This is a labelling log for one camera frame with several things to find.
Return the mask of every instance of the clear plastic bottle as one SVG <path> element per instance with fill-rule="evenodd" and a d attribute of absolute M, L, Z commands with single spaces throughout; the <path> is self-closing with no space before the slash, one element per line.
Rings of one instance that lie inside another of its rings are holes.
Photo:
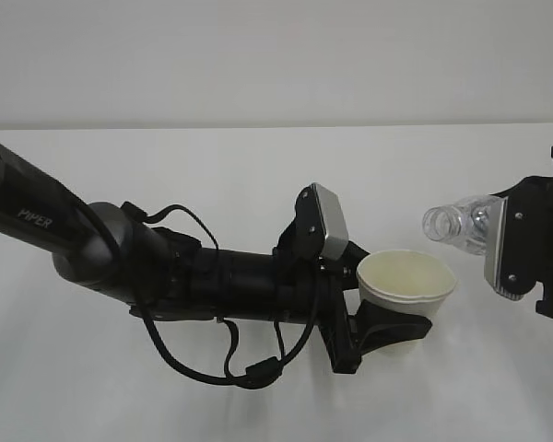
<path fill-rule="evenodd" d="M 434 207 L 422 218 L 424 234 L 433 241 L 483 255 L 486 252 L 489 207 L 499 200 L 497 196 L 478 195 L 455 204 Z"/>

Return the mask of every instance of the paper cup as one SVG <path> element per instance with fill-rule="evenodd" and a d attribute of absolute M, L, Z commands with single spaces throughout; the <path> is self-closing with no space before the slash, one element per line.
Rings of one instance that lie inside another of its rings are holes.
<path fill-rule="evenodd" d="M 413 250 L 385 250 L 367 256 L 357 267 L 357 279 L 360 299 L 429 320 L 457 284 L 444 262 Z M 417 342 L 396 343 L 381 350 L 404 354 Z"/>

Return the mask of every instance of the white background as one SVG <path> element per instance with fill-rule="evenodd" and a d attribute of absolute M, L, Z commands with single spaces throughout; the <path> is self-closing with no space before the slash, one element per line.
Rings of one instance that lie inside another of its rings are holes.
<path fill-rule="evenodd" d="M 0 235 L 0 442 L 553 441 L 553 320 L 486 285 L 481 259 L 426 241 L 423 212 L 550 175 L 553 125 L 0 132 L 89 202 L 191 206 L 224 248 L 267 252 L 317 180 L 365 249 L 412 248 L 460 284 L 410 355 L 334 375 L 319 334 L 267 390 L 209 387 L 164 365 L 118 301 L 59 279 L 49 256 Z M 167 226 L 200 238 L 182 215 Z M 356 294 L 351 294 L 356 306 Z M 164 324 L 172 351 L 220 374 L 228 332 Z M 300 326 L 286 325 L 290 347 Z M 241 321 L 234 366 L 277 350 Z"/>
<path fill-rule="evenodd" d="M 0 128 L 553 122 L 553 0 L 0 0 Z"/>

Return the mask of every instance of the cable connector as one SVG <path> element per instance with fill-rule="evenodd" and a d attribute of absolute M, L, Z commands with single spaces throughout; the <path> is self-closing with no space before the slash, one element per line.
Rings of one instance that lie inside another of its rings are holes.
<path fill-rule="evenodd" d="M 246 376 L 252 381 L 276 379 L 283 374 L 283 365 L 276 356 L 246 367 Z"/>

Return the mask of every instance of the black robotic arm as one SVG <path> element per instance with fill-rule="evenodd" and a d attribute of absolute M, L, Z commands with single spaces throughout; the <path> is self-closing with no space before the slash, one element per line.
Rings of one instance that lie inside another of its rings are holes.
<path fill-rule="evenodd" d="M 148 226 L 172 210 L 191 215 L 216 247 L 203 248 L 196 238 Z M 131 203 L 84 204 L 59 181 L 0 145 L 0 232 L 50 251 L 66 280 L 129 305 L 170 366 L 215 385 L 270 385 L 314 326 L 336 373 L 354 373 L 369 351 L 423 338 L 431 327 L 426 318 L 366 301 L 355 315 L 347 313 L 343 293 L 357 288 L 356 269 L 368 253 L 348 239 L 336 195 L 317 183 L 301 190 L 295 217 L 271 254 L 246 253 L 221 250 L 196 215 L 178 204 L 152 216 Z M 249 366 L 244 375 L 231 374 L 229 360 L 238 343 L 232 318 L 273 321 L 280 357 Z M 198 373 L 178 362 L 154 323 L 212 319 L 224 322 L 231 334 L 225 377 Z M 289 352 L 280 322 L 305 324 Z"/>
<path fill-rule="evenodd" d="M 502 199 L 490 211 L 486 280 L 511 300 L 542 283 L 536 312 L 553 318 L 553 177 L 526 177 L 495 196 Z"/>

